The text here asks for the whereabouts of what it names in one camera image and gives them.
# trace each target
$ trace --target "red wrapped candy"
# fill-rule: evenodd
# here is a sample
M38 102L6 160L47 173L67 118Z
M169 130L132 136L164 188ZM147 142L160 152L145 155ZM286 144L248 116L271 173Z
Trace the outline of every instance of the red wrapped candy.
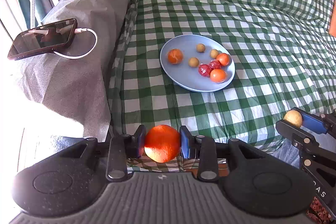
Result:
M198 67L199 74L202 75L202 76L204 76L204 77L210 77L210 72L212 70L213 69L209 65L207 65L207 64L201 64Z
M210 66L212 69L221 69L221 68L222 68L221 63L220 63L218 60L212 60L212 61L209 63L209 66Z

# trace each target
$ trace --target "green checkered cloth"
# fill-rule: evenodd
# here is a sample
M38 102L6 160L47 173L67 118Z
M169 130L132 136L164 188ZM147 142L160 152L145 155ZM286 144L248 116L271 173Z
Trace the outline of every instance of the green checkered cloth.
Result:
M115 132L186 125L193 135L272 152L282 141L275 123L288 110L336 108L336 39L327 32L334 0L136 1L136 24L121 38L110 81ZM229 51L236 75L227 88L191 92L165 74L160 50L182 34Z

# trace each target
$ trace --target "plate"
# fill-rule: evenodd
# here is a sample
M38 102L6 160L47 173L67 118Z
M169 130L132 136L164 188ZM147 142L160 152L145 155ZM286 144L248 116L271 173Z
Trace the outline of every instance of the plate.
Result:
M197 52L196 45L205 45L205 52ZM183 60L180 64L172 65L167 59L170 50L178 48L183 53ZM191 68L188 60L196 57L199 63L209 64L211 60L210 51L215 48L218 51L229 54L229 52L216 41L196 34L184 34L167 41L160 52L161 66L166 74L181 87L196 92L213 92L225 88L231 83L235 75L235 63L230 59L229 65L222 67L227 73L227 78L223 83L215 83L209 77L204 77L198 73L198 68Z

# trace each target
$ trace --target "yellow round fruit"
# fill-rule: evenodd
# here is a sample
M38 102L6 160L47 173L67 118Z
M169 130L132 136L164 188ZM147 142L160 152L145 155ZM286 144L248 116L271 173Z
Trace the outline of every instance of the yellow round fruit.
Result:
M197 44L196 51L205 52L205 45L204 44Z
M196 57L192 57L188 61L189 66L192 67L192 68L198 67L199 63L200 62L199 62L199 60Z
M300 112L296 110L288 111L283 119L296 127L302 126L302 116Z
M210 51L210 57L213 58L213 59L216 59L217 55L219 54L218 50L216 50L215 48L213 48L211 51Z

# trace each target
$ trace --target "orange fruit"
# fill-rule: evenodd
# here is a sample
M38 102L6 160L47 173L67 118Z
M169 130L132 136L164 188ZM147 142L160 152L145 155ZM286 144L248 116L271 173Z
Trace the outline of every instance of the orange fruit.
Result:
M217 55L216 59L221 63L222 66L227 66L230 63L230 56L225 53Z
M175 158L181 148L180 133L165 124L153 127L145 137L145 152L156 162Z
M226 72L223 71L222 69L213 69L210 73L210 79L213 82L222 83L224 82L225 78L226 78Z
M174 48L168 52L168 61L173 64L179 64L183 60L183 53L178 49Z

